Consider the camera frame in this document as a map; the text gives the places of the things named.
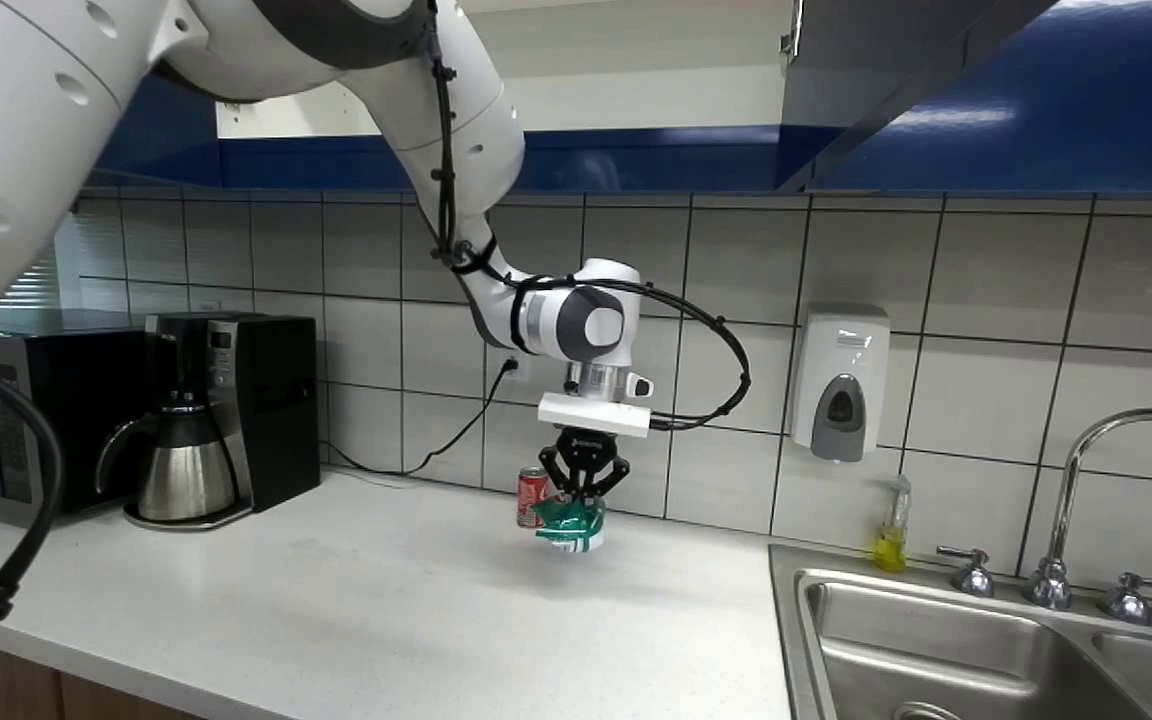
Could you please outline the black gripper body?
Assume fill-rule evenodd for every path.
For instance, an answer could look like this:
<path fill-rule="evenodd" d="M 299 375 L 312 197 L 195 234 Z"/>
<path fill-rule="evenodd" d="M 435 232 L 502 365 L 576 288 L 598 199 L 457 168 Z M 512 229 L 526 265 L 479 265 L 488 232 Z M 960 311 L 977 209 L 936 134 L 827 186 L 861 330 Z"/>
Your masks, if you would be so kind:
<path fill-rule="evenodd" d="M 539 463 L 565 497 L 608 497 L 633 463 L 617 453 L 608 430 L 565 429 Z"/>

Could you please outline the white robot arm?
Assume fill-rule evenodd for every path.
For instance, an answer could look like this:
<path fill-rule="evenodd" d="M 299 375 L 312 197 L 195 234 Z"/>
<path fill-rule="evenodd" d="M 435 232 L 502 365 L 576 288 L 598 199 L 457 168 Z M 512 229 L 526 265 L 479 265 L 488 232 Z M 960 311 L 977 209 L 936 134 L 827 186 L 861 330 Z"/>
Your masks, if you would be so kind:
<path fill-rule="evenodd" d="M 215 104 L 344 88 L 362 141 L 209 141 L 191 165 L 218 186 L 359 186 L 399 170 L 433 254 L 479 335 L 546 355 L 573 383 L 539 398 L 565 430 L 639 435 L 633 270 L 516 269 L 495 203 L 522 170 L 522 123 L 460 0 L 0 0 L 0 298 L 42 250 L 152 74 Z"/>

